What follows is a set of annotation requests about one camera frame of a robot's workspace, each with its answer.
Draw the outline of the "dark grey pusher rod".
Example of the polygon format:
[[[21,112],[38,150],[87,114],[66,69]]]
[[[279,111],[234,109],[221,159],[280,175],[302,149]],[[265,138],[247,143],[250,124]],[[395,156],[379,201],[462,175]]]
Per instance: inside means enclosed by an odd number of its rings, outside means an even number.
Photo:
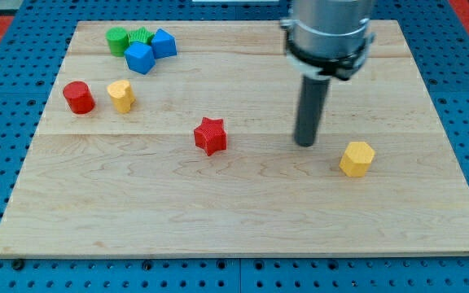
[[[316,142],[329,85],[329,79],[302,77],[293,136],[295,143],[301,147],[311,147]]]

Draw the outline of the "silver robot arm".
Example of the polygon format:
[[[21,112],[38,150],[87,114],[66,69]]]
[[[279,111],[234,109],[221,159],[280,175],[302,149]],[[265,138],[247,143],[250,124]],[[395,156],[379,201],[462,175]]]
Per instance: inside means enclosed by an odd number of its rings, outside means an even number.
[[[280,20],[284,52],[301,73],[293,138],[317,139],[331,79],[349,80],[366,62],[375,35],[368,31],[374,0],[295,0]]]

